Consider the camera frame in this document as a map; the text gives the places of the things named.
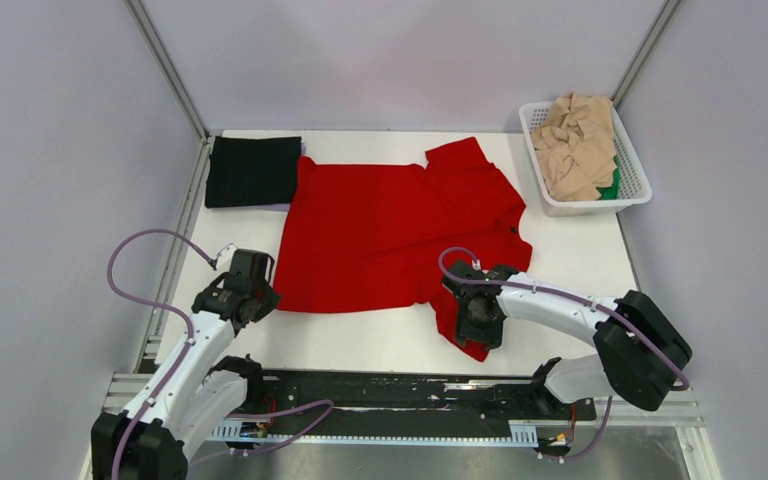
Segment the red t shirt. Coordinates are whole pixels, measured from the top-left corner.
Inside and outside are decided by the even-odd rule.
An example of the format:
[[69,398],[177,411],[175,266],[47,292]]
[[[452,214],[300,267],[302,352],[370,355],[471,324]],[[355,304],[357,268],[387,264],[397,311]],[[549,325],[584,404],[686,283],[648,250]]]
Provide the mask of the red t shirt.
[[336,314],[428,304],[453,340],[457,303],[442,271],[476,256],[526,270],[525,203],[473,137],[428,150],[425,165],[299,160],[274,289],[279,307]]

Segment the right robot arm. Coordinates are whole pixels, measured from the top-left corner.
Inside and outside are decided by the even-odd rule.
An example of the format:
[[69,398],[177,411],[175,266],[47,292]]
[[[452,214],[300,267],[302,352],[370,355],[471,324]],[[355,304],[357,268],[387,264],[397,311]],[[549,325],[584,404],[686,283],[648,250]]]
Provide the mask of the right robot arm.
[[654,301],[630,290],[593,297],[541,282],[512,267],[481,271],[455,262],[442,277],[457,304],[455,341],[489,351],[501,346],[508,319],[543,325],[591,347],[592,355],[555,358],[534,373],[531,403],[556,417],[579,400],[619,396],[645,411],[686,390],[693,350]]

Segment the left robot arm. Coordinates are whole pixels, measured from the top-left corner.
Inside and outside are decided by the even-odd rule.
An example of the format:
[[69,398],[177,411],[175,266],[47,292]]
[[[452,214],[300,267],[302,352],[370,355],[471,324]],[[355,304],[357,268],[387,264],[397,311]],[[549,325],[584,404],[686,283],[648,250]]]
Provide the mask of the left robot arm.
[[228,245],[228,262],[193,301],[185,331],[166,362],[118,414],[102,413],[91,429],[95,479],[183,479],[209,434],[230,413],[258,411],[266,400],[263,368],[226,354],[249,324],[274,311],[274,258]]

